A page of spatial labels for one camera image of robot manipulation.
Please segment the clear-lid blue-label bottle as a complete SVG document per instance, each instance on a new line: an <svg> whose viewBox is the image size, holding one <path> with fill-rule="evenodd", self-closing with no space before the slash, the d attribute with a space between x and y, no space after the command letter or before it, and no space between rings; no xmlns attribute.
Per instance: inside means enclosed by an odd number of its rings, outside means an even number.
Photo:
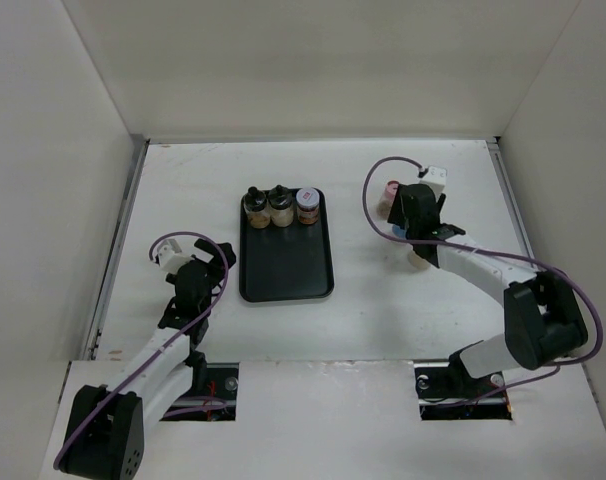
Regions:
<svg viewBox="0 0 606 480"><path fill-rule="evenodd" d="M406 230L398 225L392 226L392 234L398 239L406 240Z"/></svg>

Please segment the yellow-cap cream bottle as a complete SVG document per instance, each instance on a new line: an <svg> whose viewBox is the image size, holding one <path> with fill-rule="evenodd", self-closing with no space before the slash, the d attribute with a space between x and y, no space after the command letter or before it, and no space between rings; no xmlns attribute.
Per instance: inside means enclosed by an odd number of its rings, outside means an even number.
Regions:
<svg viewBox="0 0 606 480"><path fill-rule="evenodd" d="M430 268L431 264L418 256L414 251L408 253L409 263L417 270L424 271Z"/></svg>

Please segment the black-cap brown spice bottle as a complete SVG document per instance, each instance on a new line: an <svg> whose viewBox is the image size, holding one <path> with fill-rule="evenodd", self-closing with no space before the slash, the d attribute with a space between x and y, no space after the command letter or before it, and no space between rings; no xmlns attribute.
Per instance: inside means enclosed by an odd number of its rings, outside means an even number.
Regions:
<svg viewBox="0 0 606 480"><path fill-rule="evenodd" d="M248 188L243 197L243 208L249 225L255 229L264 229L271 222L266 194L255 186Z"/></svg>

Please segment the black-cap pale spice bottle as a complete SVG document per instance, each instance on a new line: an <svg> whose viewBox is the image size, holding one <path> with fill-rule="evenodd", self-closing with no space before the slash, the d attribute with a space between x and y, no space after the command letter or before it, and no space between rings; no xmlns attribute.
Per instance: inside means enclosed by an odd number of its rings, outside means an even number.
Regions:
<svg viewBox="0 0 606 480"><path fill-rule="evenodd" d="M291 225L294 220L294 200L291 190L276 185L268 192L267 199L272 223L281 228Z"/></svg>

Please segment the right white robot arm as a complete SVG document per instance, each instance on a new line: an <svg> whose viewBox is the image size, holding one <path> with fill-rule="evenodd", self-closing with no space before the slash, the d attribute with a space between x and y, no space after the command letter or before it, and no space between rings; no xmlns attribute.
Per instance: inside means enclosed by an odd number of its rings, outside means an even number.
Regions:
<svg viewBox="0 0 606 480"><path fill-rule="evenodd" d="M465 230L441 221L443 203L425 184L401 185L387 222L404 230L419 258L466 280L503 308L503 333L450 356L446 380L454 393L470 395L483 377L499 371L537 370L587 342L568 281L549 267L533 268L531 259L516 264L484 254Z"/></svg>

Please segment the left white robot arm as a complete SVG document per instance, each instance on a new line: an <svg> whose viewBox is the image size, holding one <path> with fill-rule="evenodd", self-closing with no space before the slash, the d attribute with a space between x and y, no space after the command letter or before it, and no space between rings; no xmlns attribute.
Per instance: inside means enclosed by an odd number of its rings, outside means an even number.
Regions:
<svg viewBox="0 0 606 480"><path fill-rule="evenodd" d="M210 256L202 260L183 253L176 236L161 236L149 250L174 288L151 339L110 381L76 393L55 470L84 479L134 478L147 433L181 396L206 390L207 361L198 347L236 255L230 244L193 233L195 248Z"/></svg>

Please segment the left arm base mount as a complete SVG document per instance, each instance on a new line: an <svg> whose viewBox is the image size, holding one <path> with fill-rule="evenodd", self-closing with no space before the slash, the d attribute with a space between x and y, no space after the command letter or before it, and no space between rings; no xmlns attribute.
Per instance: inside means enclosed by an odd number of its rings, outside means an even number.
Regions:
<svg viewBox="0 0 606 480"><path fill-rule="evenodd" d="M209 363L192 387L176 400L163 421L226 422L236 420L240 365Z"/></svg>

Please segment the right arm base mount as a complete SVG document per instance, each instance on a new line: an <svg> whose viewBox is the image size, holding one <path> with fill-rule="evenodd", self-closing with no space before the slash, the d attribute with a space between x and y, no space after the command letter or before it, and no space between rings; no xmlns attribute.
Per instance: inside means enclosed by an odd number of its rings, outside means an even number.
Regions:
<svg viewBox="0 0 606 480"><path fill-rule="evenodd" d="M503 373L473 378L460 359L463 349L446 360L414 363L418 410L423 421L512 420Z"/></svg>

